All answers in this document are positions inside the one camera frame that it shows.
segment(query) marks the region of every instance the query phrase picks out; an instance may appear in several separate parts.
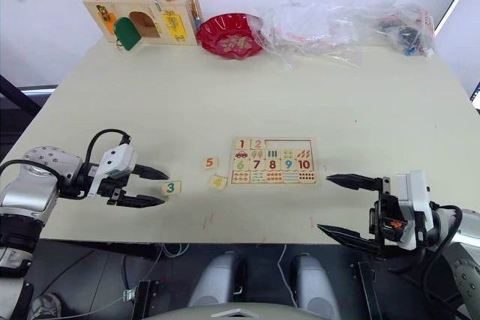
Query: number puzzle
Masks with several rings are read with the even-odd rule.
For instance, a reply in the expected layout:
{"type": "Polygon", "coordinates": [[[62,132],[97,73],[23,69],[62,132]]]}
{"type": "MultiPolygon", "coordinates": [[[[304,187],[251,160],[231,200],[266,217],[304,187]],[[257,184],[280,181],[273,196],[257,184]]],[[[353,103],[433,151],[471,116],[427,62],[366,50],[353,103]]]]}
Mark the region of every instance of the number puzzle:
{"type": "Polygon", "coordinates": [[[229,184],[315,184],[311,139],[236,138],[229,184]]]}

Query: table surface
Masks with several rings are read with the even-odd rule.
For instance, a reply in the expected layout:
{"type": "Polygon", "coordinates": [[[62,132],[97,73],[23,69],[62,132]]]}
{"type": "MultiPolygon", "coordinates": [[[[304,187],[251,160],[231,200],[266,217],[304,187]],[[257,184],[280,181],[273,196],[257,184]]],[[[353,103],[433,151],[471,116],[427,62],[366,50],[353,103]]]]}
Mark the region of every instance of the table surface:
{"type": "MultiPolygon", "coordinates": [[[[132,135],[138,163],[180,180],[181,194],[143,209],[109,206],[101,197],[60,199],[43,238],[331,243],[317,223],[366,236],[376,194],[325,181],[336,173],[394,177],[422,169],[433,201],[480,211],[480,117],[438,55],[406,57],[369,47],[360,68],[295,58],[287,70],[267,53],[235,61],[199,46],[139,44],[119,52],[102,39],[6,160],[41,145],[84,157],[91,137],[107,127],[132,135]],[[227,176],[236,136],[314,139],[319,186],[208,188],[211,174],[227,176]],[[203,170],[204,157],[219,157],[219,168],[203,170]]],[[[92,161],[118,141],[115,134],[100,138],[92,161]]],[[[17,173],[5,171],[1,186],[17,173]]],[[[159,196],[161,184],[132,175],[127,189],[159,196]]]]}

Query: red plastic tray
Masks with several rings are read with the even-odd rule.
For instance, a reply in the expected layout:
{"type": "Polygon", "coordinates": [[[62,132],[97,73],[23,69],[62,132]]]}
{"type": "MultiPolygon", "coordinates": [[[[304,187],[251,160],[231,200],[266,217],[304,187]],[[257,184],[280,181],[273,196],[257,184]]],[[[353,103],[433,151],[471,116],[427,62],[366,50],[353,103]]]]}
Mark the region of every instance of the red plastic tray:
{"type": "Polygon", "coordinates": [[[200,25],[196,36],[204,49],[224,58],[243,59],[262,50],[255,43],[244,13],[214,16],[200,25]]]}

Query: black floor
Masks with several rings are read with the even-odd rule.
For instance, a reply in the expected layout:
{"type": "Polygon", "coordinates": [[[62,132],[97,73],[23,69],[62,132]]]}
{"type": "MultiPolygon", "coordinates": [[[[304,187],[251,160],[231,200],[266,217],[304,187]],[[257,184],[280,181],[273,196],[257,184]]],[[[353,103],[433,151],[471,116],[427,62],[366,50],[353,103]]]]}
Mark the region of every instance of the black floor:
{"type": "MultiPolygon", "coordinates": [[[[160,281],[160,291],[152,303],[154,308],[150,315],[186,307],[203,269],[214,257],[226,251],[235,251],[247,260],[246,301],[291,305],[289,293],[276,266],[282,249],[283,245],[269,244],[192,244],[177,259],[162,258],[148,276],[148,280],[160,281]]],[[[287,279],[290,277],[290,263],[300,253],[317,257],[328,271],[343,320],[368,319],[359,281],[350,267],[352,263],[366,260],[362,253],[337,245],[289,245],[282,261],[287,279]]],[[[126,276],[130,287],[144,277],[152,264],[150,260],[127,256],[126,276]]],[[[388,266],[392,266],[391,262],[372,264],[377,269],[375,286],[384,319],[452,319],[436,305],[429,306],[430,310],[427,310],[427,302],[417,288],[386,271],[388,266]]],[[[122,296],[124,286],[121,268],[122,254],[92,251],[56,241],[40,241],[27,280],[34,284],[34,296],[41,292],[52,292],[62,299],[62,315],[76,315],[97,310],[122,296]],[[52,279],[85,255],[83,260],[45,289],[52,279]]],[[[443,298],[453,295],[456,291],[446,264],[440,262],[434,270],[432,288],[440,291],[438,295],[443,298]]],[[[131,303],[118,302],[82,319],[130,319],[132,309],[131,303]]]]}

